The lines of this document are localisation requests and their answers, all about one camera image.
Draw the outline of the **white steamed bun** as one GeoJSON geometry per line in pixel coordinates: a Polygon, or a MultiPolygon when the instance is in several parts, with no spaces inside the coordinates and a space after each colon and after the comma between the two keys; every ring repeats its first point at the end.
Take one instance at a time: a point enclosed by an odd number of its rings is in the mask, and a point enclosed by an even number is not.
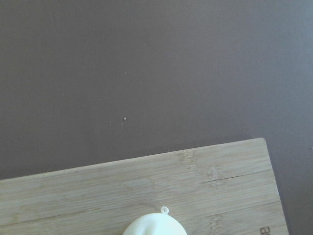
{"type": "Polygon", "coordinates": [[[134,220],[123,235],[187,235],[184,227],[169,215],[169,208],[162,206],[160,212],[145,214],[134,220]]]}

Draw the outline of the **bamboo cutting board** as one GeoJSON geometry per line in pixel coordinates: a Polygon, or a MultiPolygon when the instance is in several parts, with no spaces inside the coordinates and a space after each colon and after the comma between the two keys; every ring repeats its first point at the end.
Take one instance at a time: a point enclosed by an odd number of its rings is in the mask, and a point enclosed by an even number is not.
{"type": "Polygon", "coordinates": [[[265,139],[2,180],[3,235],[120,235],[166,206],[189,235],[286,235],[265,139]]]}

